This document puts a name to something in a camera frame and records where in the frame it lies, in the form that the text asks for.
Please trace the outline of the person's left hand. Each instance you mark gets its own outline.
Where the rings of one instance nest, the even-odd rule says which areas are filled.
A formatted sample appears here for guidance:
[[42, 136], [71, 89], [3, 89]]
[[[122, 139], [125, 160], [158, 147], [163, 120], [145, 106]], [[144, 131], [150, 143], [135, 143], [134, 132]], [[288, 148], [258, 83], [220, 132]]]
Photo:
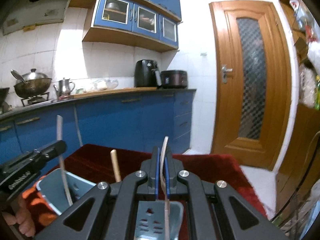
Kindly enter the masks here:
[[32, 220], [31, 213], [27, 209], [27, 204], [22, 195], [10, 204], [13, 213], [2, 211], [2, 215], [8, 225], [18, 224], [19, 232], [26, 237], [33, 237], [35, 235], [35, 224]]

